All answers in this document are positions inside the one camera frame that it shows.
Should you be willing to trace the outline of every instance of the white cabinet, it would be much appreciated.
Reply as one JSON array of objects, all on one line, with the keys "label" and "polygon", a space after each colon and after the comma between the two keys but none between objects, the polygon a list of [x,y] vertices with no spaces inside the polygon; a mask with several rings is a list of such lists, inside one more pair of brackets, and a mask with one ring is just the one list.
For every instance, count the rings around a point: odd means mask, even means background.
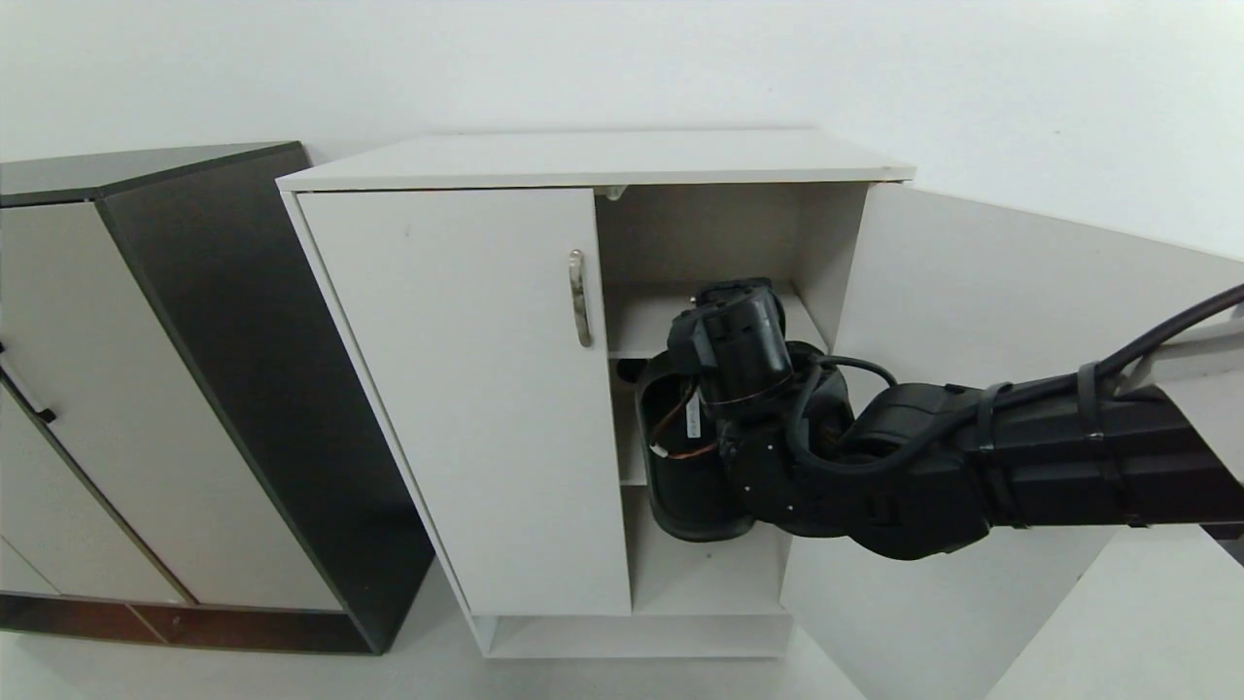
[{"label": "white cabinet", "polygon": [[[279,180],[486,655],[773,656],[797,623],[870,696],[1000,678],[1108,530],[1000,531],[916,563],[763,525],[680,542],[610,380],[664,349],[705,281],[770,276],[789,338],[980,387],[1074,371],[1244,276],[892,183],[912,174],[815,131],[718,131],[428,137]],[[860,409],[878,388],[847,377]]]}]

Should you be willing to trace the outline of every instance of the black cable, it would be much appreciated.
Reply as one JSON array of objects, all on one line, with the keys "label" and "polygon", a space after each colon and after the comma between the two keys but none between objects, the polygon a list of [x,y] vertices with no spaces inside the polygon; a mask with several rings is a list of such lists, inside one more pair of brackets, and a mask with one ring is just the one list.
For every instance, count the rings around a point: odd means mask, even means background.
[{"label": "black cable", "polygon": [[[1117,375],[1128,366],[1148,356],[1153,352],[1153,349],[1157,349],[1163,342],[1171,339],[1176,334],[1179,334],[1210,316],[1220,313],[1240,303],[1244,303],[1244,283],[1220,291],[1209,298],[1205,298],[1204,301],[1171,316],[1166,321],[1153,326],[1149,331],[1144,332],[1136,339],[1120,347],[1117,352],[1098,363],[1097,372],[1095,373],[1097,380],[1102,382]],[[916,436],[886,458],[862,465],[832,463],[814,455],[811,450],[802,445],[800,435],[802,430],[804,412],[807,410],[807,402],[811,399],[812,390],[816,389],[822,374],[824,371],[819,364],[812,368],[807,382],[804,384],[802,390],[799,393],[799,398],[795,400],[795,407],[791,410],[790,419],[786,421],[786,445],[794,454],[795,461],[805,467],[820,469],[846,479],[877,479],[888,476],[907,467],[913,458],[917,458],[938,440],[942,440],[953,431],[970,424],[977,417],[977,408],[974,405],[967,407],[954,414],[949,414],[939,419],[921,435]],[[999,397],[996,404],[994,405],[994,412],[996,413],[1005,409],[1014,409],[1016,407],[1051,399],[1060,394],[1074,392],[1075,388],[1075,374],[1049,378],[1026,384],[1023,388],[1018,388],[1014,392],[1009,392]]]},{"label": "black cable", "polygon": [[865,371],[886,380],[886,384],[888,384],[889,387],[898,387],[898,380],[894,379],[894,375],[889,374],[889,371],[878,366],[877,363],[870,363],[868,361],[845,358],[842,356],[822,356],[816,359],[816,364],[822,368],[826,366],[841,366],[843,368],[855,368],[857,371]]}]

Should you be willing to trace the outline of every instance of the white panel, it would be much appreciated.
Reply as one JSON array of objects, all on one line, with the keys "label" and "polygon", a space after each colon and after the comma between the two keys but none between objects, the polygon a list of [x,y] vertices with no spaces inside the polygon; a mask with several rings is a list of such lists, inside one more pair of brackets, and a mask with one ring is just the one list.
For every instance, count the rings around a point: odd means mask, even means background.
[{"label": "white panel", "polygon": [[95,206],[4,216],[5,357],[100,491],[200,602],[340,610]]},{"label": "white panel", "polygon": [[[1194,250],[875,185],[835,349],[901,382],[1034,379],[1102,358],[1240,279],[1244,264]],[[848,379],[857,408],[880,389]],[[982,698],[1110,532],[998,531],[916,563],[796,541],[782,603],[870,698]]]},{"label": "white panel", "polygon": [[591,191],[299,203],[471,612],[627,614]]},{"label": "white panel", "polygon": [[56,596],[47,579],[39,576],[7,541],[0,538],[0,592]]},{"label": "white panel", "polygon": [[626,489],[636,615],[785,614],[778,598],[789,535],[768,523],[725,542],[683,542],[652,518],[644,489]]},{"label": "white panel", "polygon": [[[607,286],[605,323],[610,331],[610,358],[648,361],[664,353],[669,323],[679,312],[692,307],[692,295],[705,283],[680,281]],[[774,288],[786,310],[786,339],[802,339],[824,348],[825,339],[799,295],[782,281],[775,281]]]},{"label": "white panel", "polygon": [[0,535],[66,596],[184,602],[4,389]]},{"label": "white panel", "polygon": [[[332,287],[332,280],[328,279],[328,270],[325,269],[323,259],[320,257],[320,251],[315,246],[311,230],[307,228],[306,218],[302,215],[302,206],[299,205],[299,198],[296,194],[282,191],[281,203],[285,204],[285,209],[290,214],[290,221],[294,224],[294,231],[297,234],[299,242],[302,245],[302,251],[307,256],[307,264],[311,266],[311,272],[315,275],[316,283],[323,293],[325,305],[327,305],[328,312],[332,315],[332,321],[337,326],[337,331],[341,333],[341,341],[346,346],[346,353],[350,356],[350,362],[355,367],[355,373],[358,374],[358,382],[363,388],[363,393],[367,395],[367,403],[376,414],[376,420],[381,426],[381,433],[384,434],[384,441],[388,444],[389,451],[393,454],[393,460],[398,464],[398,472],[402,475],[402,481],[406,484],[407,491],[411,492],[411,501],[414,504],[414,510],[418,511],[419,520],[423,521],[423,527],[428,532],[428,538],[432,541],[432,548],[437,553],[437,561],[440,562],[440,567],[445,571],[445,577],[449,579],[450,588],[453,589],[454,597],[458,599],[458,604],[462,607],[463,612],[469,612],[470,608],[466,606],[466,598],[463,596],[462,586],[458,583],[458,577],[454,574],[453,567],[449,566],[449,557],[445,556],[445,547],[440,541],[440,533],[437,532],[435,523],[432,522],[432,516],[428,515],[428,505],[423,501],[423,494],[419,491],[419,486],[414,482],[414,476],[411,472],[411,465],[406,459],[406,454],[402,451],[402,444],[398,440],[397,434],[393,433],[393,424],[389,421],[388,414],[384,413],[384,405],[381,403],[379,394],[376,390],[376,383],[372,382],[372,375],[367,371],[367,364],[363,362],[362,352],[358,348],[358,341],[355,337],[353,331],[350,328],[350,322],[346,320],[346,312],[341,307],[341,300],[337,298],[337,292]],[[466,620],[471,627],[471,632],[478,637],[480,630],[474,624],[474,618],[468,614]]]},{"label": "white panel", "polygon": [[496,615],[471,615],[470,610],[465,608],[463,609],[463,613],[465,613],[464,618],[466,619],[466,625],[470,628],[471,634],[475,638],[475,644],[479,645],[479,653],[488,656],[489,650],[493,648],[493,638],[496,637],[496,625],[503,618]]},{"label": "white panel", "polygon": [[[1239,313],[1244,307],[1237,306]],[[1214,456],[1244,482],[1244,434],[1233,402],[1244,397],[1244,317],[1179,333],[1142,361],[1121,388],[1156,384]]]},{"label": "white panel", "polygon": [[868,184],[811,183],[800,189],[791,281],[807,315],[833,347]]},{"label": "white panel", "polygon": [[907,179],[816,129],[425,136],[277,179],[291,191]]},{"label": "white panel", "polygon": [[605,283],[786,279],[799,234],[799,188],[641,185],[628,187],[617,201],[597,196]]},{"label": "white panel", "polygon": [[771,658],[786,653],[787,615],[501,618],[495,659]]}]

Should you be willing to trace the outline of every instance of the cable strap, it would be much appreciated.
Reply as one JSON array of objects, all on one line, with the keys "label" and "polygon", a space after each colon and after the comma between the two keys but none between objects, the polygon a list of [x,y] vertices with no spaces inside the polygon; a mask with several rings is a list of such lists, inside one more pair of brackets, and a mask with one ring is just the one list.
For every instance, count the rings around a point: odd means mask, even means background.
[{"label": "cable strap", "polygon": [[989,480],[989,486],[994,492],[998,516],[1005,521],[999,525],[1026,530],[1028,523],[1024,522],[1024,517],[1019,512],[1019,505],[1015,504],[1015,495],[1011,494],[1006,471],[994,459],[996,449],[994,440],[994,405],[998,403],[998,395],[1010,392],[1010,388],[1011,383],[1004,382],[990,387],[980,395],[980,403],[977,404],[977,450],[979,451],[980,464],[985,471],[985,479]]},{"label": "cable strap", "polygon": [[1110,490],[1115,505],[1123,513],[1123,521],[1130,527],[1147,527],[1132,504],[1118,460],[1106,445],[1106,428],[1101,420],[1097,389],[1097,363],[1081,366],[1080,371],[1076,372],[1076,408],[1080,413],[1080,429],[1084,431],[1085,443],[1096,453],[1101,479],[1106,484],[1106,489]]}]

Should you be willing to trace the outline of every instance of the open cabinet compartment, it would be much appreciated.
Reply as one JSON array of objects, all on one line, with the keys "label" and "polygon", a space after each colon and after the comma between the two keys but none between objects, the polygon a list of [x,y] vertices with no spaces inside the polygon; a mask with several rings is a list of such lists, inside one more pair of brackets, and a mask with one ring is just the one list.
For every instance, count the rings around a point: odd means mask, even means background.
[{"label": "open cabinet compartment", "polygon": [[631,617],[474,618],[493,658],[773,658],[786,650],[780,603],[790,536],[756,523],[726,542],[690,543],[657,526],[643,487],[621,487]]},{"label": "open cabinet compartment", "polygon": [[832,343],[868,184],[653,184],[597,196],[610,358],[664,352],[697,288],[749,276],[774,280],[787,339]]}]

